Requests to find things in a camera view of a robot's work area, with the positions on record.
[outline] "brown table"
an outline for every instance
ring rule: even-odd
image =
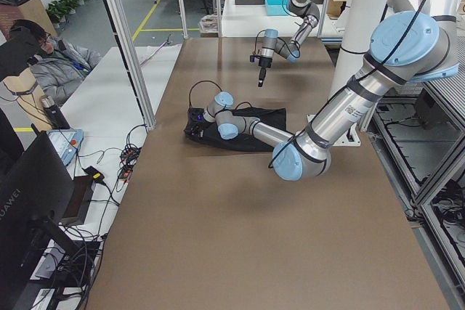
[[[275,58],[264,87],[253,39],[185,42],[105,247],[88,309],[440,310],[448,306],[368,139],[332,149],[328,173],[286,182],[270,154],[194,144],[187,94],[212,79],[237,102],[286,107],[288,129],[318,111],[333,66],[309,38]],[[217,90],[202,84],[193,105]]]

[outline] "monitor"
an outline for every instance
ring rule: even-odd
[[[73,180],[45,132],[0,183],[0,309],[12,309],[50,239],[67,254],[78,247],[58,227]]]

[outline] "yellow floor line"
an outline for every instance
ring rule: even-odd
[[[144,28],[144,25],[145,23],[147,23],[148,19],[150,18],[150,16],[152,16],[152,13],[155,11],[155,9],[157,8],[157,6],[160,4],[160,1],[161,0],[157,0],[157,4],[154,4],[152,6],[152,9],[150,9],[150,11],[145,15],[145,18],[144,20],[142,20],[142,22],[140,23],[139,27],[136,29],[136,32],[134,33],[134,35],[132,36],[132,41],[136,40],[137,36],[139,35],[140,31]]]
[[[15,132],[34,132],[31,127],[15,127],[13,128]]]
[[[187,30],[200,30],[198,28],[188,28]],[[182,28],[157,28],[157,29],[141,29],[140,32],[180,32]]]

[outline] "white desk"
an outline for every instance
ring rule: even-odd
[[[281,37],[292,37],[299,28],[302,19],[292,16],[268,16],[264,5],[235,5],[235,0],[225,0],[222,15],[222,34],[229,37],[255,37],[261,30],[274,28]],[[322,38],[341,38],[339,32],[328,15],[325,15]],[[309,36],[316,36],[318,26]]]
[[[155,47],[137,47],[139,61],[142,61],[155,49]],[[181,45],[164,47],[142,66],[142,73],[154,113],[158,109],[180,49]],[[72,127],[84,130],[84,140],[79,151],[81,166],[83,168],[94,166],[105,176],[105,183],[110,188],[113,188],[117,181],[121,151],[108,150],[98,164],[97,160],[101,152],[85,157],[82,157],[82,155],[88,155],[110,147],[123,149],[128,132],[134,126],[143,123],[142,115],[117,47],[113,47],[108,51],[99,65],[79,86],[61,110]],[[131,143],[141,147],[146,136],[145,128],[139,127],[132,132]],[[73,162],[68,166],[68,172],[71,176],[75,165]],[[83,171],[77,166],[76,175],[83,174]],[[118,202],[121,202],[126,185],[119,183],[118,188],[121,191],[114,191],[113,196]],[[101,184],[97,184],[92,199],[107,200],[108,198],[108,190]],[[104,203],[91,203],[86,221],[76,228],[97,234],[104,210]],[[117,211],[118,207],[115,205],[109,204],[107,206],[100,227],[100,234],[108,232]],[[77,291],[77,289],[67,289],[65,293],[72,293],[73,291]],[[79,298],[68,299],[60,303],[59,309],[74,310],[78,302]]]

